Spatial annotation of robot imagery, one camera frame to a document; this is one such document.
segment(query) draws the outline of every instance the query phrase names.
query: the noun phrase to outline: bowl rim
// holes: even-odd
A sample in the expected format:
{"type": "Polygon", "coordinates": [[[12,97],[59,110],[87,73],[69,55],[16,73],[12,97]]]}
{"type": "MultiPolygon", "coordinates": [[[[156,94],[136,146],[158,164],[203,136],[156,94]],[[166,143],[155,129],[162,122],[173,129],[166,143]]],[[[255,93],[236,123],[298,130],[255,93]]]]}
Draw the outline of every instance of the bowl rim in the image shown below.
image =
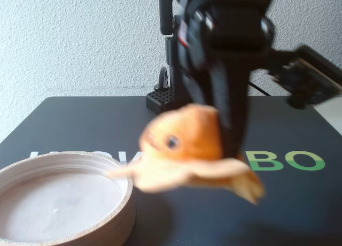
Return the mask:
{"type": "MultiPolygon", "coordinates": [[[[17,165],[19,165],[19,164],[21,164],[23,162],[31,161],[33,159],[45,158],[45,157],[49,157],[49,156],[53,156],[53,155],[87,155],[87,156],[90,156],[90,157],[104,158],[104,159],[110,160],[112,162],[115,162],[119,166],[123,166],[116,159],[111,158],[111,157],[106,156],[106,155],[103,155],[103,154],[100,154],[100,153],[97,153],[97,152],[60,151],[60,152],[50,152],[50,153],[46,153],[46,154],[38,155],[38,156],[35,156],[35,157],[31,157],[31,158],[26,158],[26,159],[20,160],[18,162],[15,162],[15,163],[13,163],[13,164],[11,164],[11,165],[1,169],[0,170],[0,175],[2,173],[6,172],[8,169],[13,168],[13,167],[15,167],[15,166],[17,166],[17,165]]],[[[73,235],[70,235],[70,236],[61,237],[61,238],[57,238],[57,239],[53,239],[53,240],[37,241],[37,242],[17,242],[17,241],[11,241],[11,240],[7,240],[5,238],[1,238],[0,237],[0,245],[1,246],[14,246],[14,245],[20,245],[20,246],[41,246],[41,245],[53,246],[53,245],[63,244],[63,243],[66,243],[66,242],[71,242],[71,241],[79,239],[79,238],[81,238],[81,237],[83,237],[85,235],[90,234],[91,232],[101,228],[102,226],[106,225],[109,221],[114,219],[121,212],[121,210],[126,206],[128,201],[130,200],[130,198],[132,196],[132,192],[133,192],[133,180],[132,180],[132,178],[126,178],[126,179],[127,179],[127,190],[126,190],[126,193],[123,196],[121,202],[117,206],[117,208],[115,208],[103,220],[101,220],[100,222],[92,225],[88,229],[85,229],[83,231],[80,231],[80,232],[78,232],[76,234],[73,234],[73,235]]]]}

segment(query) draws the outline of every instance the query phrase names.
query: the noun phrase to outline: black plastic part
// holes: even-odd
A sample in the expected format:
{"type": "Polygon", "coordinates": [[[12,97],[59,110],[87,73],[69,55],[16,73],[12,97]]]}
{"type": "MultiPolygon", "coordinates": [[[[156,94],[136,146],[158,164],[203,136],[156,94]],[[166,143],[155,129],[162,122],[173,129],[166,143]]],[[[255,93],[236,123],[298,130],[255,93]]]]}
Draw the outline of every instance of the black plastic part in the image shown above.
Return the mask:
{"type": "Polygon", "coordinates": [[[188,103],[189,98],[173,98],[173,92],[169,89],[166,91],[153,91],[146,96],[146,106],[156,114],[165,111],[176,110],[188,103]]]}
{"type": "Polygon", "coordinates": [[[166,63],[170,66],[178,65],[177,39],[174,37],[165,38],[166,63]]]}
{"type": "Polygon", "coordinates": [[[158,84],[154,86],[154,91],[166,91],[169,89],[166,67],[162,67],[159,73],[158,84]]]}
{"type": "Polygon", "coordinates": [[[160,32],[162,35],[173,34],[173,0],[159,0],[159,19],[160,19],[160,32]]]}

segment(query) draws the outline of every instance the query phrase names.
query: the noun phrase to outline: fish eye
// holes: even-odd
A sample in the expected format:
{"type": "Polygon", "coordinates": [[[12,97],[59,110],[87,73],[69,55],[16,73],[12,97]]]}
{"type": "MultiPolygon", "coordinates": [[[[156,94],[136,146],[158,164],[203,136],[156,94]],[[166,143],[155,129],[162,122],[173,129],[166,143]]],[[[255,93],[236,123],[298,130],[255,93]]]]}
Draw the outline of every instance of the fish eye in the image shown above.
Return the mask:
{"type": "Polygon", "coordinates": [[[173,135],[169,136],[167,139],[167,142],[166,142],[166,146],[169,149],[173,149],[173,148],[177,147],[177,145],[178,145],[178,139],[173,135]]]}

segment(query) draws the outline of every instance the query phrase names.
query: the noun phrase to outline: white textured wall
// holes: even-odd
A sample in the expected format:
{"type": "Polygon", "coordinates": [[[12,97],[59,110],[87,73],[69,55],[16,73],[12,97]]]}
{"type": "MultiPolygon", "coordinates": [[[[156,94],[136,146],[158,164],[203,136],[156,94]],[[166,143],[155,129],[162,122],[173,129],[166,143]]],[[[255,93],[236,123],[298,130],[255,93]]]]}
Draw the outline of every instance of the white textured wall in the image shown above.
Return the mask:
{"type": "MultiPolygon", "coordinates": [[[[275,46],[306,43],[342,67],[341,3],[275,0],[275,46]]],[[[49,96],[146,94],[164,58],[158,0],[0,0],[0,141],[49,96]]]]}

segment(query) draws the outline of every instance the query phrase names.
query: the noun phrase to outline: wooden bowl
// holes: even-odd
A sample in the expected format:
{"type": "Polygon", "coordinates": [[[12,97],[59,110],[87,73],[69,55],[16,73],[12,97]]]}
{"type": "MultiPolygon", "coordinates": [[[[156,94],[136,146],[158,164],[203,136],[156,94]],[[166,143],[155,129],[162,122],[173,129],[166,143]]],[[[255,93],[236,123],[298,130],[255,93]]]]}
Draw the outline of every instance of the wooden bowl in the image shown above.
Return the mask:
{"type": "Polygon", "coordinates": [[[123,245],[135,222],[132,179],[112,158],[59,152],[0,170],[0,245],[123,245]]]}

